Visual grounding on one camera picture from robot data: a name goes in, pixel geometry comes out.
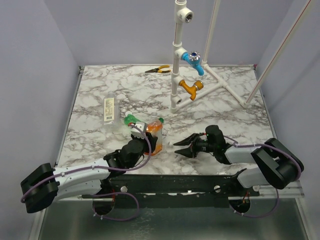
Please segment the orange label tea bottle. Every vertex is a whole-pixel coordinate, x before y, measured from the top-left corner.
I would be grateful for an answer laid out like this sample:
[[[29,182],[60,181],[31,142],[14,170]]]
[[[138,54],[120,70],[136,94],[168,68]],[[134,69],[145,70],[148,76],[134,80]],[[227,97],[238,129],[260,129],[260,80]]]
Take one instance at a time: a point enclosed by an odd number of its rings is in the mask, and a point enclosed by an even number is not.
[[[163,122],[159,120],[158,114],[154,111],[150,114],[150,118],[148,120],[147,132],[151,133],[153,136],[158,137],[157,140],[157,155],[163,149]]]

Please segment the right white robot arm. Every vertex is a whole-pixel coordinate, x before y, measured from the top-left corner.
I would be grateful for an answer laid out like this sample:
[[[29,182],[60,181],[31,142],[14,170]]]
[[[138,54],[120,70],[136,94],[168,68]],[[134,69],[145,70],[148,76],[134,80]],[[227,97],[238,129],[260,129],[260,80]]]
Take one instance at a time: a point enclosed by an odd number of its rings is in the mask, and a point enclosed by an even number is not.
[[[241,196],[255,185],[271,185],[278,190],[298,180],[304,171],[302,162],[278,139],[270,138],[265,143],[240,145],[222,133],[193,133],[176,142],[174,146],[186,146],[175,153],[195,158],[198,153],[210,153],[225,165],[236,163],[256,164],[257,167],[237,174],[230,183],[230,191]]]

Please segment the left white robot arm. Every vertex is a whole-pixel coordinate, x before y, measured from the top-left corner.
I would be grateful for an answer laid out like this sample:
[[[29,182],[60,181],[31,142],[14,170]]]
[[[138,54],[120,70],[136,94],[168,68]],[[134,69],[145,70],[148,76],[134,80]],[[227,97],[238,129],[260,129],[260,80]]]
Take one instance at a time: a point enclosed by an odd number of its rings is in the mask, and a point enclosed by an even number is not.
[[[96,194],[101,198],[107,197],[111,185],[105,180],[137,169],[139,159],[156,150],[159,137],[149,132],[145,135],[133,136],[121,149],[76,167],[41,164],[20,183],[21,202],[27,213],[40,212],[53,202],[69,197]]]

